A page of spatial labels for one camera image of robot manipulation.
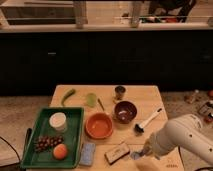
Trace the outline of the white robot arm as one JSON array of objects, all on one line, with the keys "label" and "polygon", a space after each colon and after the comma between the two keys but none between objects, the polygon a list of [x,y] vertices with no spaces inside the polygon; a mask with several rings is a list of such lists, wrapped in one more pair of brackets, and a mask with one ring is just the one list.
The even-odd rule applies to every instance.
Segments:
[{"label": "white robot arm", "polygon": [[170,119],[145,141],[144,154],[160,158],[182,147],[213,166],[213,140],[201,133],[202,126],[193,114]]}]

